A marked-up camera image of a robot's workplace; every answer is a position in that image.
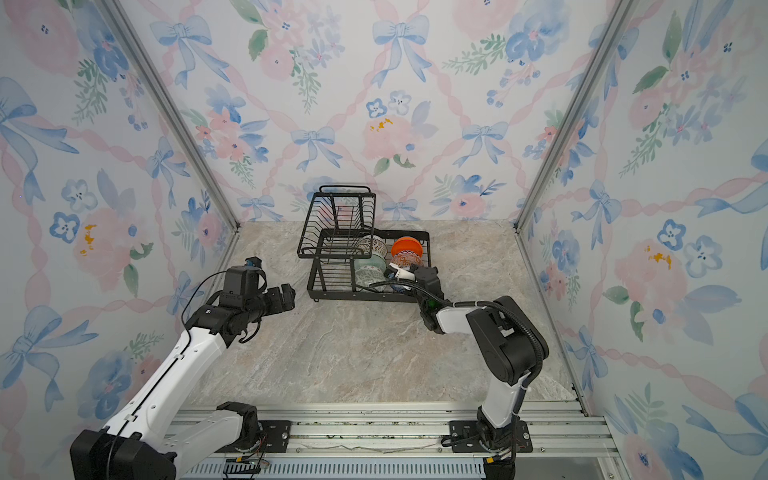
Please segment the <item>mint green ribbed bowl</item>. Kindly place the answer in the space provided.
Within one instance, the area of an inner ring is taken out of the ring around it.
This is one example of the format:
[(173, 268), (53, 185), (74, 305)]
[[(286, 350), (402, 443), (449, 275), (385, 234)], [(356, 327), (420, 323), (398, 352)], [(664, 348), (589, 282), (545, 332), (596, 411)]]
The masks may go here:
[(354, 260), (354, 269), (356, 271), (370, 270), (382, 274), (386, 268), (386, 260), (377, 254), (372, 254), (369, 258), (359, 258)]

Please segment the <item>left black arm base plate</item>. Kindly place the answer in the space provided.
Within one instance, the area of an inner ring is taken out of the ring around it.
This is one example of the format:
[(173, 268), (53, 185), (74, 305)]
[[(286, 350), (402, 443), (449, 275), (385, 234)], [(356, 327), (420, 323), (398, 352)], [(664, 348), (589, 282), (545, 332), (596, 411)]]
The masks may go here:
[(217, 453), (285, 453), (291, 427), (289, 420), (246, 422), (236, 441), (219, 448)]

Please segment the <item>blue white floral bowl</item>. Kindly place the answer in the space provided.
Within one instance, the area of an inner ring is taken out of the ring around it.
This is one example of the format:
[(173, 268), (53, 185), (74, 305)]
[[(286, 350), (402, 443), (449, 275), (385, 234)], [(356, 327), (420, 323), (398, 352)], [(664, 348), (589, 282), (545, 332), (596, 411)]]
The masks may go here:
[[(395, 264), (390, 264), (387, 267), (385, 270), (385, 277), (389, 281), (413, 281), (415, 279), (413, 273), (409, 269), (403, 269)], [(411, 291), (410, 287), (402, 286), (400, 284), (391, 285), (391, 289), (395, 293), (406, 293)]]

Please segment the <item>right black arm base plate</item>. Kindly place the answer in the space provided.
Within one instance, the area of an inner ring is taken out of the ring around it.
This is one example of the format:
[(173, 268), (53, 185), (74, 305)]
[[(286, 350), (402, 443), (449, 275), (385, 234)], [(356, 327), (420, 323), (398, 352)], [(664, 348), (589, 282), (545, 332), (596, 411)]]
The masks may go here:
[(517, 453), (532, 453), (533, 444), (528, 425), (523, 420), (516, 420), (514, 425), (514, 437), (511, 438), (508, 433), (510, 426), (503, 430), (505, 437), (502, 438), (501, 446), (490, 448), (482, 442), (480, 429), (477, 421), (472, 420), (452, 420), (448, 422), (448, 434), (440, 440), (440, 446), (450, 448), (453, 453), (493, 453), (505, 451), (511, 446), (515, 447)]

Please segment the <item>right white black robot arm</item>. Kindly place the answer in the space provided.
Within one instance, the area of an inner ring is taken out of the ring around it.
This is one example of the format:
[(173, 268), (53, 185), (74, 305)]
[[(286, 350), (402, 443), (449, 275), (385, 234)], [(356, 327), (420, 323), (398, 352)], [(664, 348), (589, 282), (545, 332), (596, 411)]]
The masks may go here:
[(481, 444), (490, 451), (511, 449), (528, 387), (549, 356), (545, 338), (510, 296), (451, 302), (442, 292), (436, 268), (415, 267), (413, 274), (412, 292), (426, 328), (472, 336), (490, 372), (477, 414)]

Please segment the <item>red orange patterned bowl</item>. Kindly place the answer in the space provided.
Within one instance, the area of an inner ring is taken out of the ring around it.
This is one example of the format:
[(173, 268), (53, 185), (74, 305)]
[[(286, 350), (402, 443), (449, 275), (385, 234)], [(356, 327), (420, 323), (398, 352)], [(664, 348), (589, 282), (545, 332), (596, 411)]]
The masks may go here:
[(399, 268), (409, 269), (412, 266), (422, 266), (423, 261), (420, 255), (414, 251), (402, 250), (392, 257), (392, 262)]

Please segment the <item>white patterned lattice bowl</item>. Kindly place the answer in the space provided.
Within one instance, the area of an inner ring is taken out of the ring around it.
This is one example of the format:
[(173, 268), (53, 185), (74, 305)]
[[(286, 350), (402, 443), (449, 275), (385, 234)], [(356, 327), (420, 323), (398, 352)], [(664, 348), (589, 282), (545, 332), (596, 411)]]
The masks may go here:
[(371, 236), (371, 244), (372, 244), (372, 253), (373, 254), (378, 255), (378, 256), (380, 256), (382, 258), (386, 258), (387, 257), (387, 255), (389, 254), (389, 248), (388, 248), (386, 242), (382, 238), (380, 238), (380, 237), (378, 237), (376, 235), (372, 235)]

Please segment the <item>orange plastic bowl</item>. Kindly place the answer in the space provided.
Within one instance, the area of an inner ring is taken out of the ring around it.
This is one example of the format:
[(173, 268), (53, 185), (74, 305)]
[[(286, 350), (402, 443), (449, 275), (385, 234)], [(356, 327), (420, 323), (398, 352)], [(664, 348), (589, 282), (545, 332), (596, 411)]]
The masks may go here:
[(417, 257), (421, 257), (423, 255), (423, 247), (421, 242), (416, 238), (412, 236), (403, 236), (395, 240), (391, 248), (392, 256), (396, 256), (402, 252), (411, 252)]

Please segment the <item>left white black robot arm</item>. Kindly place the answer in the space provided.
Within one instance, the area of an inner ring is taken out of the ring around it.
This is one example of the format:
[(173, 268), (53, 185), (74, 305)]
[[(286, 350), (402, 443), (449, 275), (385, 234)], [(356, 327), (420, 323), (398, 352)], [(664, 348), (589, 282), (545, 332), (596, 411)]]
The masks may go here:
[(232, 345), (253, 338), (248, 328), (295, 307), (289, 284), (270, 287), (260, 259), (224, 271), (222, 289), (189, 318), (172, 352), (149, 381), (98, 431), (70, 447), (77, 479), (180, 479), (222, 448), (259, 459), (268, 432), (256, 407), (228, 401), (182, 432), (167, 431), (204, 373)]

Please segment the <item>green white patterned bowl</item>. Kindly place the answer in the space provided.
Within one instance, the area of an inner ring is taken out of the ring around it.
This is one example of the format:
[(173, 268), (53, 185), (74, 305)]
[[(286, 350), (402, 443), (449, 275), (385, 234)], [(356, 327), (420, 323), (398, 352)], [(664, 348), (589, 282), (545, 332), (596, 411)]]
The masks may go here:
[(386, 281), (383, 272), (375, 268), (362, 268), (355, 271), (356, 286), (367, 292), (386, 292), (390, 289), (387, 285), (378, 285)]

